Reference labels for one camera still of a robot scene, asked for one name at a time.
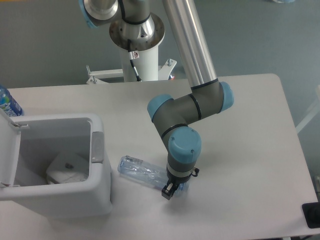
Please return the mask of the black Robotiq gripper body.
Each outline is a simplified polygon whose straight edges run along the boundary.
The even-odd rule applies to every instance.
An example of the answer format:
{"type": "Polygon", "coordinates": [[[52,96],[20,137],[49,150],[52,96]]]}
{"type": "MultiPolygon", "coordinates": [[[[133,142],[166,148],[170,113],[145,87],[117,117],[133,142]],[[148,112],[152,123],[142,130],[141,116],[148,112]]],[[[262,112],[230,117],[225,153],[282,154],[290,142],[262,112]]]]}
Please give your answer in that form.
{"type": "Polygon", "coordinates": [[[185,177],[178,177],[171,174],[170,172],[167,172],[166,174],[168,177],[168,181],[166,185],[169,186],[170,184],[172,184],[172,187],[175,189],[177,189],[180,184],[186,183],[192,176],[191,174],[189,174],[188,176],[185,176],[185,177]]]}

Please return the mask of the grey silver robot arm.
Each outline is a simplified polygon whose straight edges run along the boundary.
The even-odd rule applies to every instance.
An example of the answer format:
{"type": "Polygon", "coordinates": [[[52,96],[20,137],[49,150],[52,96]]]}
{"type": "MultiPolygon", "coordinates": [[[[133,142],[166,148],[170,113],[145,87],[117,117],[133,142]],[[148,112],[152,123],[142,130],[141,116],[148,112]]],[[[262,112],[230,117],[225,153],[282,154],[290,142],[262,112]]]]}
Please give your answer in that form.
{"type": "MultiPolygon", "coordinates": [[[[159,79],[158,52],[165,27],[151,12],[148,0],[81,0],[78,4],[90,28],[109,24],[109,35],[119,49],[126,82],[159,79]]],[[[199,173],[196,162],[202,142],[190,124],[229,109],[234,95],[215,72],[195,3],[165,0],[163,6],[191,89],[180,98],[158,95],[147,105],[167,150],[168,179],[161,194],[170,199],[181,184],[199,173]]]]}

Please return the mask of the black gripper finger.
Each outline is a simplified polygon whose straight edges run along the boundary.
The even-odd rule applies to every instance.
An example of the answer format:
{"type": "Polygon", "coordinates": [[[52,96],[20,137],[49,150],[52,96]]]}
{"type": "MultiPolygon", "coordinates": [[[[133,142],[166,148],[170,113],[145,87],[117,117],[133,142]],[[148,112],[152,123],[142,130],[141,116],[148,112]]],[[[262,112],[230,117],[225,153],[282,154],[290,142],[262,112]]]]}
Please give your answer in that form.
{"type": "Polygon", "coordinates": [[[170,200],[173,197],[176,190],[178,189],[178,187],[179,186],[177,184],[174,184],[172,182],[168,183],[162,188],[161,196],[167,200],[170,200]]]}

